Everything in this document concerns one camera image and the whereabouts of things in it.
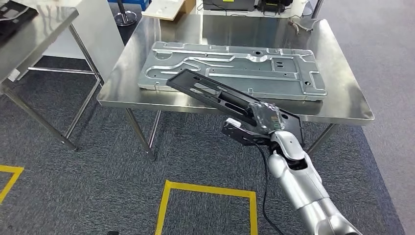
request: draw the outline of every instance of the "metal plate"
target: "metal plate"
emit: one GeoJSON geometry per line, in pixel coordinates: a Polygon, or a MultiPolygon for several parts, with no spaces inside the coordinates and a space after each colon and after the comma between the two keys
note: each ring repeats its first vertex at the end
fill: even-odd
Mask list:
{"type": "Polygon", "coordinates": [[[323,79],[310,50],[155,42],[138,85],[173,91],[167,79],[195,71],[258,98],[322,100],[323,79]]]}

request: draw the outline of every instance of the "yellow floor tape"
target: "yellow floor tape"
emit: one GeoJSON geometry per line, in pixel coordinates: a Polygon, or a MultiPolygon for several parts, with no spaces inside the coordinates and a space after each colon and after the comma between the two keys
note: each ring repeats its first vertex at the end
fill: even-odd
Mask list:
{"type": "Polygon", "coordinates": [[[218,188],[218,187],[202,186],[202,185],[192,185],[192,184],[185,184],[185,183],[176,183],[176,182],[171,182],[168,180],[166,180],[166,183],[164,185],[163,195],[161,197],[159,216],[157,218],[157,226],[156,226],[155,235],[161,235],[163,224],[164,224],[164,216],[167,210],[168,198],[170,195],[170,190],[172,188],[187,190],[187,191],[194,191],[194,192],[207,192],[207,193],[249,198],[249,211],[250,211],[249,215],[250,215],[250,224],[251,224],[251,235],[258,235],[257,218],[256,218],[256,194],[254,191],[246,191],[246,190],[231,189],[231,188],[218,188]]]}
{"type": "Polygon", "coordinates": [[[14,185],[14,183],[16,182],[17,178],[20,176],[22,171],[23,171],[23,167],[0,165],[0,172],[13,173],[9,182],[7,182],[6,186],[0,192],[0,204],[2,203],[3,199],[6,197],[7,193],[12,188],[12,186],[14,185]]]}

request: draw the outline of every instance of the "blue box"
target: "blue box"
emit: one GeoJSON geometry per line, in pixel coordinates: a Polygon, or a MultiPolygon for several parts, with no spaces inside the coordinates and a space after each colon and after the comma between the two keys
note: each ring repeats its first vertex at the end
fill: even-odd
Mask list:
{"type": "MultiPolygon", "coordinates": [[[[126,4],[138,4],[141,6],[141,10],[147,9],[150,0],[122,0],[122,3],[126,4]]],[[[108,0],[108,2],[117,2],[117,0],[108,0]]]]}

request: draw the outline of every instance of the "metal table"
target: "metal table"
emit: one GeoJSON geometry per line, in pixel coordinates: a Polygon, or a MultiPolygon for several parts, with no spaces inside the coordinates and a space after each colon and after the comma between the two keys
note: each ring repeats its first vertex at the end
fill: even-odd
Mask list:
{"type": "Polygon", "coordinates": [[[218,110],[179,92],[140,89],[137,78],[155,41],[211,45],[299,48],[314,52],[328,92],[324,101],[272,100],[303,121],[326,122],[329,127],[308,149],[312,154],[338,124],[366,125],[373,113],[326,20],[296,20],[314,30],[305,32],[288,24],[289,19],[183,15],[174,22],[143,17],[125,50],[102,87],[97,100],[103,106],[126,108],[127,117],[150,155],[160,112],[217,113],[218,110]],[[158,110],[149,142],[131,109],[158,110]]]}
{"type": "Polygon", "coordinates": [[[76,149],[75,145],[73,145],[68,138],[72,134],[73,129],[81,118],[94,92],[99,85],[103,84],[103,80],[88,54],[85,45],[82,43],[78,33],[71,24],[78,16],[77,10],[72,7],[57,6],[53,3],[50,5],[37,5],[35,9],[39,14],[33,18],[31,22],[25,24],[0,47],[0,94],[4,93],[8,96],[14,103],[47,128],[60,142],[66,144],[70,149],[76,149]],[[71,34],[78,43],[92,71],[30,67],[39,60],[47,47],[53,43],[59,34],[67,27],[69,27],[71,34]],[[15,69],[20,73],[24,73],[26,70],[36,70],[93,74],[95,75],[96,83],[73,119],[67,132],[63,135],[5,85],[4,80],[6,80],[9,74],[15,69]]]}

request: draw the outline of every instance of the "electronic device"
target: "electronic device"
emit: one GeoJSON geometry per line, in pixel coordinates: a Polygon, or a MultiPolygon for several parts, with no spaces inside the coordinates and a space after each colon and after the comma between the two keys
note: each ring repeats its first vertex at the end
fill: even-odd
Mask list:
{"type": "Polygon", "coordinates": [[[203,0],[204,10],[253,11],[255,0],[203,0]]]}
{"type": "Polygon", "coordinates": [[[260,0],[258,10],[264,12],[275,12],[281,14],[285,11],[285,7],[293,3],[293,0],[260,0]]]}

